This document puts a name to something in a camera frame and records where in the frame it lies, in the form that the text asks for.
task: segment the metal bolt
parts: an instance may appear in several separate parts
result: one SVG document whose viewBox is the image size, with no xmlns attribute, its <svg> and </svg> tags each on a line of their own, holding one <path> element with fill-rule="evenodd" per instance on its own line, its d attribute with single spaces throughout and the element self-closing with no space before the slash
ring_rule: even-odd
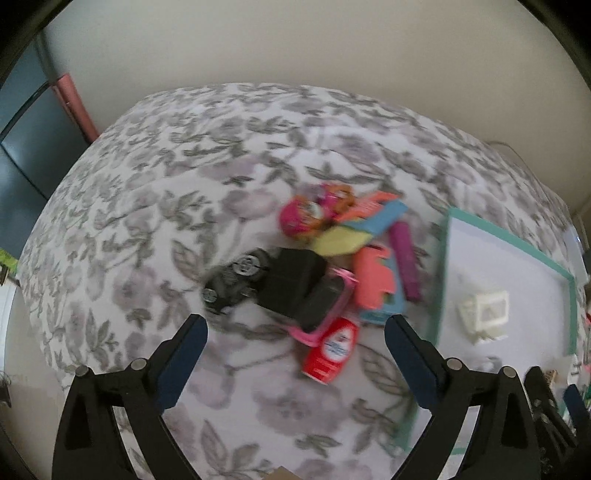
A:
<svg viewBox="0 0 591 480">
<path fill-rule="evenodd" d="M 86 365 L 81 365 L 76 368 L 76 376 L 77 377 L 84 377 L 88 373 L 88 367 Z"/>
<path fill-rule="evenodd" d="M 462 361 L 458 360 L 457 358 L 447 359 L 447 366 L 452 370 L 461 370 L 463 365 L 464 364 L 462 363 Z"/>
<path fill-rule="evenodd" d="M 142 370 L 146 365 L 148 365 L 148 361 L 145 358 L 136 358 L 131 362 L 131 369 Z"/>
<path fill-rule="evenodd" d="M 503 373 L 509 378 L 513 378 L 513 377 L 517 376 L 517 372 L 515 371 L 515 368 L 513 368 L 513 367 L 503 367 Z"/>
</svg>

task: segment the cardboard piece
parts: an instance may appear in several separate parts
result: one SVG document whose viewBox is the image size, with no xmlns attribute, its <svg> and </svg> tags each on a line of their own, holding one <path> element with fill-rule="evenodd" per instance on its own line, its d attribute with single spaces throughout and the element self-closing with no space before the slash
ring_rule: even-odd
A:
<svg viewBox="0 0 591 480">
<path fill-rule="evenodd" d="M 301 478 L 295 476 L 287 468 L 280 466 L 272 474 L 267 475 L 263 480 L 301 480 Z"/>
</svg>

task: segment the toy car wheel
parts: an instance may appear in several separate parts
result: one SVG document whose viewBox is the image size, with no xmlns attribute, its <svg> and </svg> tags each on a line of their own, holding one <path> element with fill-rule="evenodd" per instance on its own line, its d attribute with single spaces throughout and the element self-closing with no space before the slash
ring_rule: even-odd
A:
<svg viewBox="0 0 591 480">
<path fill-rule="evenodd" d="M 269 255 L 260 248 L 241 255 L 232 263 L 232 269 L 236 275 L 239 275 L 248 281 L 259 281 L 269 269 Z"/>
<path fill-rule="evenodd" d="M 205 303 L 214 303 L 217 300 L 217 293 L 213 288 L 204 288 L 201 297 Z"/>
</svg>

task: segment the pink toy scooter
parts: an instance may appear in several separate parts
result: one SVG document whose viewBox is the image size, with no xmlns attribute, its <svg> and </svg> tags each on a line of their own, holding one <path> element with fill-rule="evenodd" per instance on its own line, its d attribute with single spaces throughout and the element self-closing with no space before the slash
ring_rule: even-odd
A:
<svg viewBox="0 0 591 480">
<path fill-rule="evenodd" d="M 306 297 L 295 314 L 297 326 L 287 331 L 297 341 L 317 346 L 320 338 L 346 307 L 357 280 L 343 268 L 331 269 Z"/>
</svg>

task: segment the beige wall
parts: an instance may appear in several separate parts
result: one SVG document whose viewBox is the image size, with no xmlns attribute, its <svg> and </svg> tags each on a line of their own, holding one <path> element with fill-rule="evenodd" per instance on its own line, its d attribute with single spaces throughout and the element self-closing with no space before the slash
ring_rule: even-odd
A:
<svg viewBox="0 0 591 480">
<path fill-rule="evenodd" d="M 38 480 L 50 480 L 53 447 L 65 397 L 56 372 L 47 366 L 35 339 L 20 288 L 14 296 L 4 370 L 10 377 L 12 408 L 0 404 L 0 421 Z"/>
<path fill-rule="evenodd" d="M 571 208 L 591 193 L 591 94 L 517 0 L 74 0 L 47 37 L 99 129 L 158 90 L 306 83 L 506 141 Z"/>
</svg>

